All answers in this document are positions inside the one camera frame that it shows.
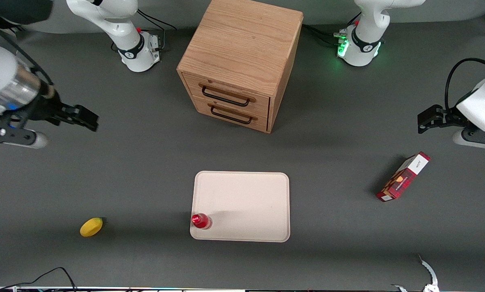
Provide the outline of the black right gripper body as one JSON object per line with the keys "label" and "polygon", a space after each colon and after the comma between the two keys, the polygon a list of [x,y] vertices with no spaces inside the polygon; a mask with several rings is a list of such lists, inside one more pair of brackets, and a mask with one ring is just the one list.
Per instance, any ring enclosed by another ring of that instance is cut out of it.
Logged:
{"label": "black right gripper body", "polygon": [[33,101],[27,106],[27,121],[46,121],[55,126],[61,122],[66,122],[63,111],[64,104],[59,98],[56,90],[48,92],[38,92]]}

